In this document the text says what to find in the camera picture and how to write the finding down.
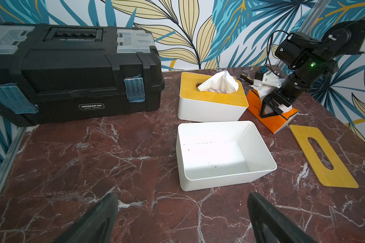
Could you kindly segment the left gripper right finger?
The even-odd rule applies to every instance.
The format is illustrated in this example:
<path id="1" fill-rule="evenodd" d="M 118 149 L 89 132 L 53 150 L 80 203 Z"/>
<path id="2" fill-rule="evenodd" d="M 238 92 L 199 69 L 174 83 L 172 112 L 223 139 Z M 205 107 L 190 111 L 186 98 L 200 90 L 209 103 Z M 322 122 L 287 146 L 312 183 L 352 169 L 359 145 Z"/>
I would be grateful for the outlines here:
<path id="1" fill-rule="evenodd" d="M 257 243 L 315 242 L 259 193 L 249 194 L 247 207 Z"/>

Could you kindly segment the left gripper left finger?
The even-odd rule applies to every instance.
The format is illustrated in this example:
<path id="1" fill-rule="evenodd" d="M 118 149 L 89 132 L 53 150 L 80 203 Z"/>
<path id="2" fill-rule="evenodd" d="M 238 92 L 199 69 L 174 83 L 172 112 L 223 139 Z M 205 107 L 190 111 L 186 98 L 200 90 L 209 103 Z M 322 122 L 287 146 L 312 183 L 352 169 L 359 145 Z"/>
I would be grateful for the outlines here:
<path id="1" fill-rule="evenodd" d="M 109 243 L 118 215 L 118 196 L 112 192 L 103 197 L 54 243 Z"/>

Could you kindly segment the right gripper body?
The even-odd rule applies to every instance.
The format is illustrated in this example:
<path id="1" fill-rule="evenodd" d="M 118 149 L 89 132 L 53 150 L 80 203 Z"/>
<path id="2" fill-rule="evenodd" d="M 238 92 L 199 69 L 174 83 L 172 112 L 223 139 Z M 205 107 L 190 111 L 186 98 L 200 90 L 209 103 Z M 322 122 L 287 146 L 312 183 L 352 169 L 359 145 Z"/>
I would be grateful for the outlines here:
<path id="1" fill-rule="evenodd" d="M 315 82 L 314 79 L 299 77 L 296 74 L 291 74 L 282 84 L 281 88 L 275 88 L 269 94 L 269 98 L 279 98 L 284 103 L 287 103 L 287 106 L 293 105 L 293 103 L 302 95 L 302 93 L 311 87 L 313 82 Z"/>

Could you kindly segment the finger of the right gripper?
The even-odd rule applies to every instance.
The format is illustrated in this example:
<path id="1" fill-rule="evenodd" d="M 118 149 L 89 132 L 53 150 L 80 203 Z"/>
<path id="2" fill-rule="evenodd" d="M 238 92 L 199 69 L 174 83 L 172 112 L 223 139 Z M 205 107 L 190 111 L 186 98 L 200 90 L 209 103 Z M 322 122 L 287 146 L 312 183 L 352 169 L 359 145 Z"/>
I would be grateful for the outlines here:
<path id="1" fill-rule="evenodd" d="M 293 109 L 292 105 L 287 106 L 287 103 L 284 103 L 279 98 L 274 99 L 274 103 L 276 103 L 276 105 L 275 105 L 275 109 L 273 109 L 273 111 L 276 114 L 287 113 Z"/>
<path id="2" fill-rule="evenodd" d="M 279 104 L 271 98 L 264 98 L 262 101 L 260 118 L 268 118 L 281 115 Z"/>

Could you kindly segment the orange tissue pack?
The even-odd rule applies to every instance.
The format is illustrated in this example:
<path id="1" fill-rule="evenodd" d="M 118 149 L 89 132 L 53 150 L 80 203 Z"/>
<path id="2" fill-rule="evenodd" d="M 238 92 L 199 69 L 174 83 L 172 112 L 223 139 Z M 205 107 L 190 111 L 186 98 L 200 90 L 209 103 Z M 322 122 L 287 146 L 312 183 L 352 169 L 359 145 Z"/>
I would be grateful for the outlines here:
<path id="1" fill-rule="evenodd" d="M 221 94 L 232 94 L 239 90 L 239 84 L 228 71 L 221 71 L 198 86 L 201 92 L 215 92 Z"/>
<path id="2" fill-rule="evenodd" d="M 249 103 L 248 110 L 273 134 L 276 134 L 288 125 L 291 120 L 299 113 L 299 111 L 292 106 L 290 108 L 281 105 L 280 108 L 287 112 L 283 112 L 281 115 L 261 118 L 260 112 L 262 108 L 263 99 L 274 90 L 273 86 L 251 86 L 252 89 L 247 93 L 247 101 Z"/>

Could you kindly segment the white tissue box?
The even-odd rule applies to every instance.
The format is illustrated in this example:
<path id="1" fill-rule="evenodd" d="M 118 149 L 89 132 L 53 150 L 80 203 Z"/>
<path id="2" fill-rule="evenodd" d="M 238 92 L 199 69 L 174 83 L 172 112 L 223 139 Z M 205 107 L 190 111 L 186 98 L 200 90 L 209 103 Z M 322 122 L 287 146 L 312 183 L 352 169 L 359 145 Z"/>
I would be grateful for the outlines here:
<path id="1" fill-rule="evenodd" d="M 184 99 L 179 96 L 177 117 L 195 122 L 237 121 L 246 107 Z"/>
<path id="2" fill-rule="evenodd" d="M 176 156 L 183 191 L 251 183 L 277 169 L 252 121 L 180 124 Z"/>

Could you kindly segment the yellow wooden lid bottom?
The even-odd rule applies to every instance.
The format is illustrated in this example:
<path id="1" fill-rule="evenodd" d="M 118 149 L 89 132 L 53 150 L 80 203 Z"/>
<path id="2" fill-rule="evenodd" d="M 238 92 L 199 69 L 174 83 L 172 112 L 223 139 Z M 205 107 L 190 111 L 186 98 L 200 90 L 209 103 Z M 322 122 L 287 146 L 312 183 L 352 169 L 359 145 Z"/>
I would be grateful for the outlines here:
<path id="1" fill-rule="evenodd" d="M 326 187 L 359 188 L 320 129 L 290 125 L 290 130 L 303 151 L 318 181 Z"/>

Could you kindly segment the yellow wooden lid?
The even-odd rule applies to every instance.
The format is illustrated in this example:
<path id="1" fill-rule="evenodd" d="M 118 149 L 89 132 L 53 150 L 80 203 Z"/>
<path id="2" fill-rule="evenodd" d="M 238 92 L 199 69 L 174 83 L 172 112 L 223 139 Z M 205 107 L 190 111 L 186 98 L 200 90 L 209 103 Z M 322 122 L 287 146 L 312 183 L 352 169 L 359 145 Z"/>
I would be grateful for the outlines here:
<path id="1" fill-rule="evenodd" d="M 181 73 L 180 96 L 184 99 L 199 100 L 226 105 L 248 107 L 248 101 L 240 81 L 234 79 L 239 85 L 238 91 L 231 94 L 222 94 L 210 91 L 199 91 L 196 87 L 198 83 L 203 83 L 211 76 L 196 74 L 192 72 Z"/>
<path id="2" fill-rule="evenodd" d="M 290 125 L 290 130 L 303 151 L 318 181 L 326 187 L 359 188 L 320 129 Z"/>

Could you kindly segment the yellow wooden lid top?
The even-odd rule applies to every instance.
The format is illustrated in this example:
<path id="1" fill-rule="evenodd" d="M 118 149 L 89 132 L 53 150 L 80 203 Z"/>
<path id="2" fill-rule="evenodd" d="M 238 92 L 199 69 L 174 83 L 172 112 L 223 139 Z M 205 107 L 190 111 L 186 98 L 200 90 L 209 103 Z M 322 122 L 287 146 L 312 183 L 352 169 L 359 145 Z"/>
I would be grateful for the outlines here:
<path id="1" fill-rule="evenodd" d="M 180 96 L 184 99 L 199 100 L 226 105 L 248 107 L 248 101 L 240 81 L 234 79 L 239 85 L 238 91 L 231 94 L 222 94 L 210 91 L 199 91 L 196 87 L 198 83 L 203 83 L 211 76 L 196 74 L 192 72 L 181 73 Z"/>

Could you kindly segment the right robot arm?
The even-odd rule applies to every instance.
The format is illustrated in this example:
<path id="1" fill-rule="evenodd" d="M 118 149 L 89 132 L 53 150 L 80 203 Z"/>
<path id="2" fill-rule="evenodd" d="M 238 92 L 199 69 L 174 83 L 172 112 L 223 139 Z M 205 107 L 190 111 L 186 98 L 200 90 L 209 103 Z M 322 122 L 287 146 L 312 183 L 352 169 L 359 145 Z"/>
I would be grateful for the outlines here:
<path id="1" fill-rule="evenodd" d="M 292 73 L 263 99 L 260 117 L 282 115 L 281 105 L 292 106 L 318 78 L 339 70 L 335 57 L 358 54 L 365 54 L 365 19 L 336 24 L 320 41 L 302 32 L 290 33 L 275 55 Z"/>

